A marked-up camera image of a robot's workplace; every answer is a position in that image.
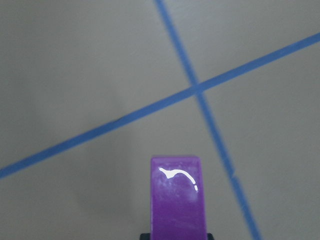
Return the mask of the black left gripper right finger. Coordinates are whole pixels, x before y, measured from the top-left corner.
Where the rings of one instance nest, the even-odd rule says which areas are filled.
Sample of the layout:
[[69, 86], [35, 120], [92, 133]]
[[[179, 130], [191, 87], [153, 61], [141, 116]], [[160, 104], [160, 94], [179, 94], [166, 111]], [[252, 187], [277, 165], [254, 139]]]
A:
[[207, 240], [214, 240], [214, 237], [211, 233], [207, 233]]

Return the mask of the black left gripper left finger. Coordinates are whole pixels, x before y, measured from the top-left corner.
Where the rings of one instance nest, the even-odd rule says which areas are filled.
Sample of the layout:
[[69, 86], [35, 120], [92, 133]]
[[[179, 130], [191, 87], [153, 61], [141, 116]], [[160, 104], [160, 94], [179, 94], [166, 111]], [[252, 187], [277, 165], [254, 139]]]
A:
[[151, 234], [150, 233], [141, 233], [139, 236], [139, 240], [150, 240]]

